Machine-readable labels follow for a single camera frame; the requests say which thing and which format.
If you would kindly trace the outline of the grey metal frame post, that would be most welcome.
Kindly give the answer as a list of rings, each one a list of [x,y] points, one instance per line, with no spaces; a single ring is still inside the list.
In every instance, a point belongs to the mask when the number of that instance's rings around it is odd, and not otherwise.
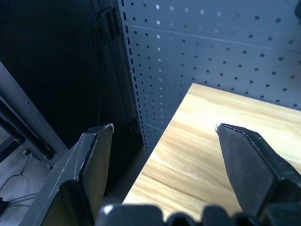
[[[24,146],[35,153],[40,160],[54,166],[68,148],[1,61],[0,100],[18,119],[11,124],[17,128],[17,123],[21,122],[22,127],[26,128],[26,133],[31,132],[32,137],[41,141],[36,145],[31,140],[26,140]]]

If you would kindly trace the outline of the grey perforated metal panel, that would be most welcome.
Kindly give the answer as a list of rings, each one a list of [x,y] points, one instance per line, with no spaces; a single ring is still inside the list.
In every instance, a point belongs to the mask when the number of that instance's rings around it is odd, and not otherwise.
[[[301,0],[117,0],[146,155],[191,84],[301,111]]]

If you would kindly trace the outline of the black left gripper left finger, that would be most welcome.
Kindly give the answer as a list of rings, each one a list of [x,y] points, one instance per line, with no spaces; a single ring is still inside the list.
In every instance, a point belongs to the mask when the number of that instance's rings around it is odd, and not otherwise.
[[[22,226],[93,226],[106,188],[112,123],[90,128],[54,165]]]

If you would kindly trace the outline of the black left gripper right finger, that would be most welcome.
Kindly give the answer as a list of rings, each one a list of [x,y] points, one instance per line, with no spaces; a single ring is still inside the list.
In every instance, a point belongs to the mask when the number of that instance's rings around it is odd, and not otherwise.
[[[301,174],[257,132],[216,128],[226,172],[243,212],[261,218],[272,203],[301,204]]]

